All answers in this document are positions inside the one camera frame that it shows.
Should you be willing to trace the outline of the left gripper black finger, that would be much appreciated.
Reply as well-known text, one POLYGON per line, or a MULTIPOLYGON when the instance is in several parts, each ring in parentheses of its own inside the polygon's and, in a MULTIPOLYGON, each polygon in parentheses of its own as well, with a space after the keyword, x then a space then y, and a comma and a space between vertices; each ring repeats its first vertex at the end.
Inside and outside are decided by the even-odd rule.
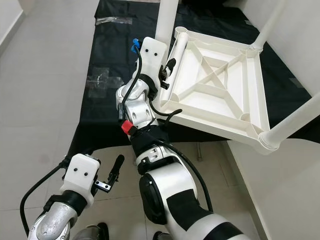
POLYGON ((125 162, 125 156, 122 154, 119 154, 115 160, 115 163, 114 163, 112 169, 109 172, 109 176, 107 178, 108 184, 114 184, 118 181, 121 167, 124 164, 124 162, 125 162))

